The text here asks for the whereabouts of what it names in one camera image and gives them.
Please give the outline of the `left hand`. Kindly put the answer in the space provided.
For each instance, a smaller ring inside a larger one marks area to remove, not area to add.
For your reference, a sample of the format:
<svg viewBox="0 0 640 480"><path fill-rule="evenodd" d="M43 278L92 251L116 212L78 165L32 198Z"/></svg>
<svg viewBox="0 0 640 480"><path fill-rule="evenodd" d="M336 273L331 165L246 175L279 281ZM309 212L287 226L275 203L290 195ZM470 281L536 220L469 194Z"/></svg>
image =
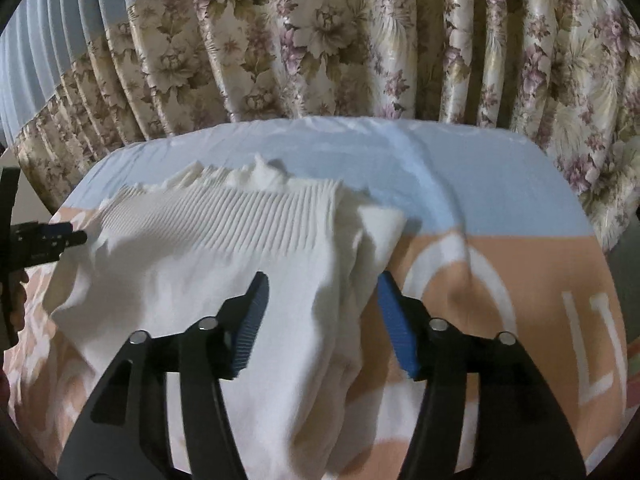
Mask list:
<svg viewBox="0 0 640 480"><path fill-rule="evenodd" d="M11 297L11 311L9 320L13 329L19 333L25 327L25 304L27 292L25 285L29 282L27 272L22 269L10 274L9 291Z"/></svg>

